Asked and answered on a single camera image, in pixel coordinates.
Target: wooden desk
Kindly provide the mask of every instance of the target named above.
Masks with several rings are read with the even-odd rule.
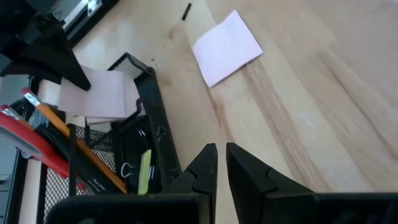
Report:
[[[107,69],[124,52],[153,66],[183,168],[219,154],[218,223],[236,223],[233,141],[312,190],[398,190],[398,5],[391,0],[122,0],[75,47]],[[214,88],[191,47],[236,9],[264,54]]]

